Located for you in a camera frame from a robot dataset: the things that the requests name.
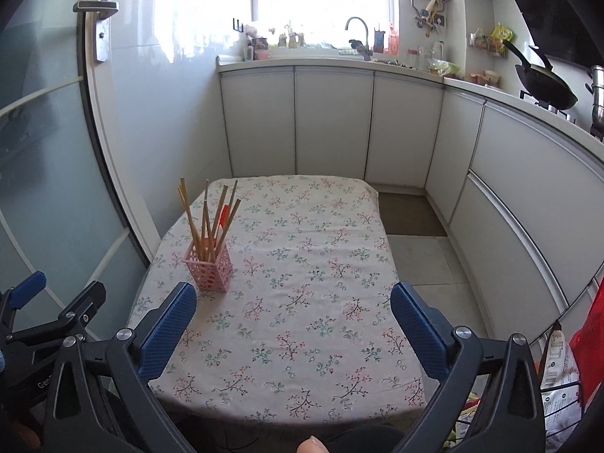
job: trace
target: floral tablecloth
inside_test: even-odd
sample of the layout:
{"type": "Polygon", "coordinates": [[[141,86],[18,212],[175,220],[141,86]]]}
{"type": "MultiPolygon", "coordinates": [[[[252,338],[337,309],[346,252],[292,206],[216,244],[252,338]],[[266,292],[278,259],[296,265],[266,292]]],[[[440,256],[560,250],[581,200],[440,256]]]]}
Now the floral tablecloth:
{"type": "MultiPolygon", "coordinates": [[[[216,210],[223,184],[208,191],[216,210]]],[[[228,293],[198,293],[197,312],[150,386],[193,414],[273,424],[355,422],[417,415],[420,364],[390,311],[398,281],[378,211],[361,180],[239,179],[242,204],[228,237],[228,293]]],[[[192,204],[200,226],[203,196],[192,204]]],[[[179,281],[186,216],[166,234],[129,325],[179,281]]]]}

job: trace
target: door lock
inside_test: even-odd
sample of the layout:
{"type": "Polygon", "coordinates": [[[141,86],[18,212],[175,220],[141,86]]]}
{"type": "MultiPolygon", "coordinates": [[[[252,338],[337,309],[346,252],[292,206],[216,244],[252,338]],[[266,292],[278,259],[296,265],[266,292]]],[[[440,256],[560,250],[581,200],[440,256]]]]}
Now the door lock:
{"type": "Polygon", "coordinates": [[[118,2],[110,0],[78,0],[74,3],[76,13],[94,13],[95,47],[94,60],[102,63],[109,59],[109,17],[120,9],[118,2]]]}

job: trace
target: red bag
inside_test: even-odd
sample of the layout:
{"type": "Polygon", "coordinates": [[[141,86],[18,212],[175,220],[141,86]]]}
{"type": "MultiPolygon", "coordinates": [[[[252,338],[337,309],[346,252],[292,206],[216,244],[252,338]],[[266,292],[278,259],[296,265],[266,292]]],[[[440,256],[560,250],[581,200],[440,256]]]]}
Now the red bag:
{"type": "Polygon", "coordinates": [[[600,283],[590,313],[582,328],[570,341],[582,384],[581,400],[585,405],[604,380],[604,280],[600,283]]]}

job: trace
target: frying pan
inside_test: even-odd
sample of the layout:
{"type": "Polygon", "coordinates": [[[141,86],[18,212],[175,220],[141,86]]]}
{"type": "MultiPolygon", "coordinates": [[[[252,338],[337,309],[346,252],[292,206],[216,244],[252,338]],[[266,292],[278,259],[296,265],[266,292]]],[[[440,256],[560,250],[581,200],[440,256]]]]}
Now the frying pan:
{"type": "Polygon", "coordinates": [[[520,58],[522,64],[516,65],[516,73],[530,95],[540,102],[546,102],[556,107],[558,110],[567,110],[577,103],[576,95],[562,78],[552,72],[552,63],[539,48],[530,47],[543,61],[545,68],[531,65],[528,59],[511,42],[504,39],[503,44],[520,58]]]}

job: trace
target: glass door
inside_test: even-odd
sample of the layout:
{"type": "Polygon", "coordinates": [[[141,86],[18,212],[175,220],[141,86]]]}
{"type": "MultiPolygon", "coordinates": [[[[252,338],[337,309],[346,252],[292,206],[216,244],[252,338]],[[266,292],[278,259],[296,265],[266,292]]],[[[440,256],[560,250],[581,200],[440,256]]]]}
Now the glass door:
{"type": "Polygon", "coordinates": [[[46,274],[19,312],[23,328],[56,319],[99,280],[107,300],[89,328],[105,338],[125,325],[149,251],[99,154],[76,1],[24,0],[0,32],[0,291],[46,274]]]}

